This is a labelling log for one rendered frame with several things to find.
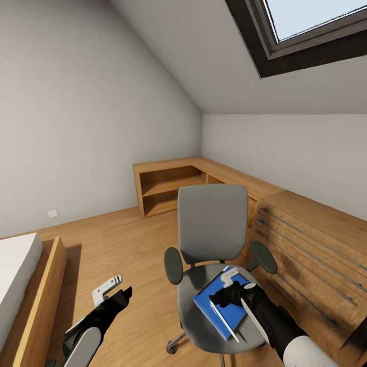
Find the swivel chair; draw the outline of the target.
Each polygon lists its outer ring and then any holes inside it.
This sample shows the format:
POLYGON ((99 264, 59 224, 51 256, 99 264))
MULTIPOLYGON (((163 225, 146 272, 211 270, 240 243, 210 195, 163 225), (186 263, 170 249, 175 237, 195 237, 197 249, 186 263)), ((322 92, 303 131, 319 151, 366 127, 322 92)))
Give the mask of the swivel chair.
MULTIPOLYGON (((180 326, 184 330, 179 337, 169 341, 167 352, 173 354, 175 345, 184 337, 201 350, 218 353, 221 366, 225 366, 224 354, 237 354, 257 346, 265 346, 265 337, 248 313, 226 341, 193 302, 196 296, 226 266, 239 269, 239 275, 249 283, 258 281, 251 272, 261 265, 270 274, 278 267, 269 249, 260 241, 251 241, 255 255, 244 269, 226 264, 235 260, 247 241, 248 191, 243 184, 204 184, 183 186, 178 190, 178 244, 190 269, 183 272, 181 255, 175 247, 169 247, 164 264, 169 281, 177 285, 177 304, 180 326), (219 264, 195 266, 203 261, 219 260, 219 264)), ((261 286, 260 286, 261 287, 261 286)))

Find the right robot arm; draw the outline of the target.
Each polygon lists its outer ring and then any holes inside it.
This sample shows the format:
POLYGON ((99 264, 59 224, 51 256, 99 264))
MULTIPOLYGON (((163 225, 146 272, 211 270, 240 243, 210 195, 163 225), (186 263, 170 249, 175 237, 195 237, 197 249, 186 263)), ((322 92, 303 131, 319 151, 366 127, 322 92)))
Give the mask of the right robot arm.
POLYGON ((340 367, 298 327, 287 309, 277 307, 256 283, 233 282, 237 275, 237 268, 222 274, 224 288, 208 296, 215 305, 243 306, 285 367, 340 367))

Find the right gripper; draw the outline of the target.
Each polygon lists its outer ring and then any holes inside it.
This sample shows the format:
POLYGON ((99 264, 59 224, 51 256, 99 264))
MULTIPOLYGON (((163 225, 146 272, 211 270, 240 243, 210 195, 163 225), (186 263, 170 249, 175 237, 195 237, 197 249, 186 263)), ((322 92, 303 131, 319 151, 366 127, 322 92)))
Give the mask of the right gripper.
POLYGON ((214 295, 209 295, 208 297, 215 305, 219 304, 222 308, 227 307, 229 304, 237 305, 233 298, 233 292, 234 289, 238 286, 241 286, 239 281, 234 281, 233 285, 227 288, 222 288, 221 290, 217 291, 214 295))

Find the folder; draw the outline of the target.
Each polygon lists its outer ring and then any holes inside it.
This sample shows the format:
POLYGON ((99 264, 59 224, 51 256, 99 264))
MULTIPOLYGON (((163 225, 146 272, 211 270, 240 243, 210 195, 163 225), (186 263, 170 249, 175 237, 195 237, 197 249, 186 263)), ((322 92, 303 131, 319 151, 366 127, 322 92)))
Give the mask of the folder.
MULTIPOLYGON (((196 296, 193 297, 193 302, 198 306, 202 313, 206 316, 209 322, 214 326, 214 328, 220 333, 220 335, 227 341, 231 336, 228 327, 223 323, 218 314, 214 311, 211 306, 211 300, 209 295, 214 295, 217 291, 224 288, 224 282, 221 281, 222 274, 231 270, 229 266, 226 266, 213 280, 211 280, 196 296)), ((234 281, 239 281, 240 285, 247 282, 243 277, 237 275, 231 279, 234 281)), ((236 329, 239 322, 242 320, 244 315, 247 313, 243 306, 237 306, 235 304, 229 304, 227 307, 222 308, 219 304, 215 306, 220 315, 225 320, 226 324, 234 330, 236 329)))

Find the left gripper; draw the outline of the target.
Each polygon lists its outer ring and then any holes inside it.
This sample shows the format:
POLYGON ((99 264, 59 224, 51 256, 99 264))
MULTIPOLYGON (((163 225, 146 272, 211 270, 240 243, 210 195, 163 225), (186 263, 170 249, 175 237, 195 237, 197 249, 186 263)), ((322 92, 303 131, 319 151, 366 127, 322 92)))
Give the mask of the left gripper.
POLYGON ((100 308, 107 309, 111 314, 111 323, 114 321, 117 314, 124 310, 129 305, 129 299, 132 297, 133 289, 129 287, 127 290, 120 290, 108 300, 104 301, 95 310, 100 308))

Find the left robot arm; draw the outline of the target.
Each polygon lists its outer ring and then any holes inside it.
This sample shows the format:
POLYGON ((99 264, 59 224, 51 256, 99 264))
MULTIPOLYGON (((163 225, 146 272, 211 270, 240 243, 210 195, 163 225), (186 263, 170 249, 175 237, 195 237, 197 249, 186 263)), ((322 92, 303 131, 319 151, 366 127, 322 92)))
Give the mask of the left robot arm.
POLYGON ((123 277, 118 275, 92 292, 95 310, 74 324, 65 334, 65 361, 51 359, 46 367, 88 367, 110 324, 129 305, 132 287, 125 291, 120 290, 112 297, 107 296, 107 293, 122 282, 123 277))

